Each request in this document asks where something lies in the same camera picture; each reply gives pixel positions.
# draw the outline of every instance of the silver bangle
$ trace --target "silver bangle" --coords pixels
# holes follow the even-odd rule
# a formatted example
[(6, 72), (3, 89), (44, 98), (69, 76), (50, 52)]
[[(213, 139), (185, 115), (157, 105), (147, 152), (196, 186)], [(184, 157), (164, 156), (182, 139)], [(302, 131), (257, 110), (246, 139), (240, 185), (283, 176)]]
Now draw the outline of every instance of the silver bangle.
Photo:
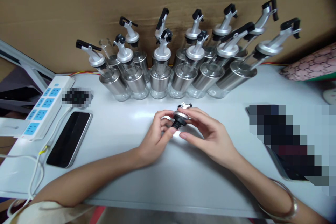
[(274, 220), (287, 222), (287, 221), (291, 220), (292, 218), (294, 218), (295, 215), (298, 212), (299, 206), (298, 206), (298, 203), (296, 201), (296, 198), (291, 193), (291, 191), (287, 188), (287, 186), (285, 186), (283, 183), (281, 183), (278, 180), (272, 179), (272, 178), (269, 178), (269, 179), (273, 180), (275, 183), (278, 183), (279, 185), (281, 185), (285, 189), (285, 191), (288, 193), (288, 195), (290, 196), (290, 198), (292, 200), (292, 208), (290, 209), (290, 212), (288, 213), (287, 216), (285, 216), (285, 217), (278, 217), (278, 216), (274, 216), (274, 215), (270, 214), (269, 212), (267, 212), (260, 204), (259, 204), (259, 207), (261, 208), (261, 210), (263, 210), (265, 213), (267, 213)]

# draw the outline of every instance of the forearm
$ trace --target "forearm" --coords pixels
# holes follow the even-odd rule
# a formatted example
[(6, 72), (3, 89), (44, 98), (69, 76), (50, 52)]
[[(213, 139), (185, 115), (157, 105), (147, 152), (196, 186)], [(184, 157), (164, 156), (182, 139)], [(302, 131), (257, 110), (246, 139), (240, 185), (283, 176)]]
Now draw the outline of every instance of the forearm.
[(55, 201), (62, 206), (74, 207), (115, 178), (136, 168), (136, 149), (78, 167), (51, 181), (33, 199)]
[[(267, 212), (279, 217), (286, 216), (290, 212), (292, 201), (288, 193), (257, 170), (240, 154), (231, 171), (242, 181)], [(297, 203), (299, 210), (291, 223), (328, 223), (300, 200), (297, 199)]]

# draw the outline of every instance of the pink fabric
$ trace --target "pink fabric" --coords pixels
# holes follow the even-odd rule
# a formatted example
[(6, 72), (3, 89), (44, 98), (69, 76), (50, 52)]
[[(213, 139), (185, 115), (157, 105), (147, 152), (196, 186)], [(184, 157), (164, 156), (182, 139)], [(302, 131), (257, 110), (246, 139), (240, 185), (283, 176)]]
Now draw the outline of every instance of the pink fabric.
[(336, 72), (336, 42), (283, 68), (280, 74), (293, 81), (306, 81)]
[(90, 220), (90, 224), (96, 224), (103, 214), (106, 206), (97, 206), (96, 209), (94, 210), (93, 216)]

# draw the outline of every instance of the finger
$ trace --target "finger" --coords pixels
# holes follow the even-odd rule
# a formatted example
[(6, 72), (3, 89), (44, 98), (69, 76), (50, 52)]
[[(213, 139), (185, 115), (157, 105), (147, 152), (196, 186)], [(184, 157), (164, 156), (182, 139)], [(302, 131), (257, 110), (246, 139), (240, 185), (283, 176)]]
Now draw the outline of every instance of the finger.
[(167, 126), (161, 126), (161, 131), (166, 132), (168, 130)]
[(203, 123), (206, 126), (213, 126), (214, 123), (216, 123), (216, 120), (213, 119), (212, 117), (203, 114), (202, 112), (196, 111), (196, 110), (192, 110), (191, 108), (188, 109), (184, 109), (184, 108), (179, 108), (179, 110), (182, 113), (187, 114), (189, 117), (191, 117), (192, 119), (197, 119), (199, 122)]
[(196, 119), (189, 119), (186, 121), (186, 123), (194, 125), (196, 128), (198, 128), (198, 126), (200, 125), (199, 121), (197, 121)]
[(154, 115), (153, 123), (159, 125), (162, 117), (172, 115), (173, 112), (173, 110), (161, 110), (156, 112)]
[(160, 124), (161, 126), (168, 125), (169, 127), (171, 127), (173, 125), (173, 122), (170, 121), (168, 118), (162, 118)]
[(203, 110), (201, 110), (200, 108), (197, 108), (197, 107), (192, 107), (192, 108), (188, 108), (188, 110), (193, 110), (193, 111), (197, 111), (197, 112), (200, 112), (206, 116), (209, 116), (207, 113), (205, 113)]
[(206, 140), (198, 138), (187, 132), (180, 133), (180, 137), (186, 140), (187, 142), (191, 143), (192, 145), (196, 146), (200, 150), (206, 152), (205, 150), (207, 148), (207, 143), (208, 143)]
[(162, 135), (158, 144), (166, 146), (169, 140), (173, 137), (174, 133), (177, 131), (174, 127), (170, 127), (166, 130), (166, 132)]

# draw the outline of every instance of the tabletop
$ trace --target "tabletop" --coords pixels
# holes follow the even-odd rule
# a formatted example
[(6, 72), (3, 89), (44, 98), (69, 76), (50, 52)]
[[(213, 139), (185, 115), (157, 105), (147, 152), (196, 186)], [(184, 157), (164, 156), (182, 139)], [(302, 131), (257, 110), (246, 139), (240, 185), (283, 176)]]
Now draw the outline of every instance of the tabletop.
[[(301, 125), (301, 134), (312, 139), (311, 127), (302, 113), (327, 106), (318, 90), (307, 83), (286, 80), (278, 74), (279, 67), (260, 66), (256, 77), (234, 89), (224, 99), (209, 95), (201, 99), (184, 97), (181, 100), (165, 97), (156, 100), (129, 99), (118, 102), (99, 83), (98, 75), (75, 75), (74, 87), (90, 88), (94, 95), (89, 108), (91, 124), (79, 149), (74, 164), (68, 169), (46, 165), (48, 155), (42, 156), (44, 178), (38, 188), (69, 170), (91, 161), (127, 151), (140, 144), (154, 114), (158, 110), (176, 110), (181, 102), (192, 103), (222, 122), (238, 151), (266, 176), (284, 183), (297, 198), (324, 217), (331, 219), (335, 197), (327, 196), (320, 186), (309, 181), (284, 180), (273, 163), (266, 146), (251, 133), (249, 116), (245, 110), (250, 104), (284, 104), (286, 114), (293, 115), (293, 124)], [(62, 108), (51, 129), (64, 112)], [(65, 125), (65, 116), (60, 129)], [(196, 128), (181, 129), (199, 135)], [(50, 138), (52, 130), (42, 140), (17, 140), (10, 155), (36, 156)], [(181, 139), (179, 133), (168, 143), (165, 152), (153, 165), (135, 170), (109, 183), (85, 202), (125, 208), (191, 212), (237, 217), (262, 217), (258, 204), (244, 185), (227, 169), (217, 165), (204, 153)], [(24, 159), (6, 159), (0, 166), (0, 197), (27, 198), (34, 162)]]

